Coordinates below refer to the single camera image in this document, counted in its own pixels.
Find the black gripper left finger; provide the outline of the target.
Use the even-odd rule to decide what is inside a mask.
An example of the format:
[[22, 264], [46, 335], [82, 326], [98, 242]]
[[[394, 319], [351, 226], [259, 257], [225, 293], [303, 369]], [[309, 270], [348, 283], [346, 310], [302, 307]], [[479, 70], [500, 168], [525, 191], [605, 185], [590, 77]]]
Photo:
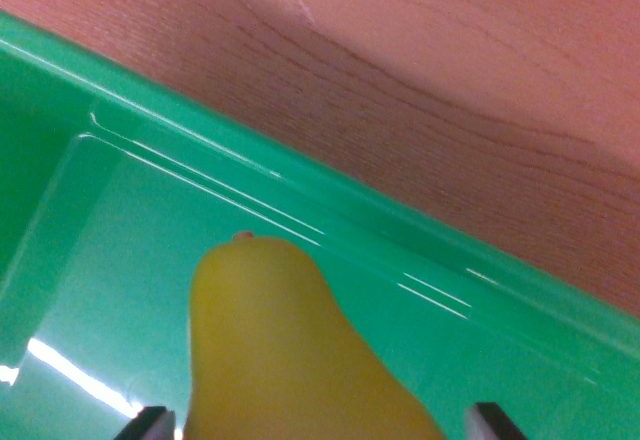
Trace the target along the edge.
[[173, 440], [176, 415], [165, 406], [146, 406], [114, 437], [114, 440]]

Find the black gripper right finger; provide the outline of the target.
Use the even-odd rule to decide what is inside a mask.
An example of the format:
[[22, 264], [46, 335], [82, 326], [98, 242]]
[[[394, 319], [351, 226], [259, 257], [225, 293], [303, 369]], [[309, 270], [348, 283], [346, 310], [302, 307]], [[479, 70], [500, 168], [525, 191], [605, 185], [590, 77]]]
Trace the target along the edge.
[[477, 402], [465, 412], [467, 440], [527, 440], [521, 429], [495, 402]]

